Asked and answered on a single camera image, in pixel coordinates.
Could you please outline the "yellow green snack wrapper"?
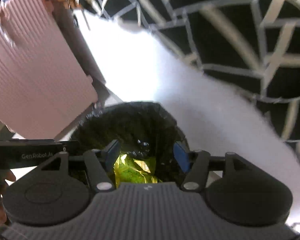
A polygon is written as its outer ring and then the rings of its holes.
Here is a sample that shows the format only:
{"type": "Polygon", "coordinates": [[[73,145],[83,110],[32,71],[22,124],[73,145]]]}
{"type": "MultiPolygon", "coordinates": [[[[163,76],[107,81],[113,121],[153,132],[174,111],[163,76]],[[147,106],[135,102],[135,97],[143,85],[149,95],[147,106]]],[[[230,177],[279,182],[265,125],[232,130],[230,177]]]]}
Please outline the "yellow green snack wrapper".
{"type": "Polygon", "coordinates": [[[160,183],[161,180],[154,175],[155,167],[154,157],[139,160],[128,154],[120,154],[114,164],[116,187],[119,187],[121,183],[160,183]]]}

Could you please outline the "black trash bin with bag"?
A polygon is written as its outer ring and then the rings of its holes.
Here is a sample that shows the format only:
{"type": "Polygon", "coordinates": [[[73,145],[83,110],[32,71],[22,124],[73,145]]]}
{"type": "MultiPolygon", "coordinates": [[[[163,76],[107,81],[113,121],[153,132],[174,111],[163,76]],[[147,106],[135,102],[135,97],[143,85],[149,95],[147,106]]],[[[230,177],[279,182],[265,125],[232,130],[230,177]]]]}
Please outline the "black trash bin with bag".
{"type": "Polygon", "coordinates": [[[188,142],[175,118],[156,102],[127,102],[106,107],[87,116],[74,130],[71,139],[83,151],[103,149],[118,140],[121,150],[139,160],[156,160],[154,174],[163,182],[181,185],[185,173],[174,158],[173,146],[188,142]]]}

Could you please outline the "pink ribbed suitcase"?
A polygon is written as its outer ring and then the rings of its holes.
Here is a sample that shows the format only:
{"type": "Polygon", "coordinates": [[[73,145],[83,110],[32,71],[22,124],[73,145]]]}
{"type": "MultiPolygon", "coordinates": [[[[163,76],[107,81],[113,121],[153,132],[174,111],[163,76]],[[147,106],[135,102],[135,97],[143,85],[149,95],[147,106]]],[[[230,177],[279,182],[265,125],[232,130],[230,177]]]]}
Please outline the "pink ribbed suitcase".
{"type": "Polygon", "coordinates": [[[97,92],[46,0],[0,7],[0,121],[27,139],[55,139],[97,92]]]}

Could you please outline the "black white geometric tablecloth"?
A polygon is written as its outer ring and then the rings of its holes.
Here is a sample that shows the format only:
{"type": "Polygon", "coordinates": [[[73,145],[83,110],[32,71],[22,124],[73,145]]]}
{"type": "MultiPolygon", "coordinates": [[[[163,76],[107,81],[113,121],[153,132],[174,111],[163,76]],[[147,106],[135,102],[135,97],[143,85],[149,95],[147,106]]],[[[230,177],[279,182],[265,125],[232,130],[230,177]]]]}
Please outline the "black white geometric tablecloth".
{"type": "Polygon", "coordinates": [[[300,0],[78,0],[226,82],[263,114],[300,163],[300,0]]]}

